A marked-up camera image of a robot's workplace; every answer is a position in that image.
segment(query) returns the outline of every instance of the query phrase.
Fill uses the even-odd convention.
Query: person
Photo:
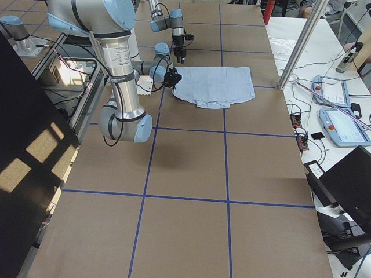
[[[312,12],[315,0],[302,0],[300,3],[300,10],[298,17],[303,17],[307,19]],[[326,17],[337,12],[341,12],[344,9],[344,4],[346,0],[330,0],[326,5],[323,13],[323,17]]]

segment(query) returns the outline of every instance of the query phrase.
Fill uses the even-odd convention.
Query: black monitor
[[[358,146],[319,179],[362,230],[371,233],[371,153]]]

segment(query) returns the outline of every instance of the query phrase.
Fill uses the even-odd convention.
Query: red cylinder
[[[273,9],[274,9],[274,4],[276,4],[275,0],[268,0],[267,2],[267,7],[265,7],[265,12],[264,12],[264,24],[268,25],[269,19],[271,18]]]

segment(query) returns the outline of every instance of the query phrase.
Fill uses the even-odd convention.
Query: blue and white device
[[[350,108],[347,82],[342,79],[317,75],[314,78],[313,90],[336,106]],[[326,105],[319,97],[315,97],[319,105]]]
[[[350,115],[353,112],[344,108]],[[370,146],[371,140],[363,127],[334,108],[319,110],[319,118],[331,141],[338,147]]]

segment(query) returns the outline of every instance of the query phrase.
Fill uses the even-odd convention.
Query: folded towel
[[[201,108],[223,109],[255,98],[250,68],[177,68],[182,75],[173,94]]]

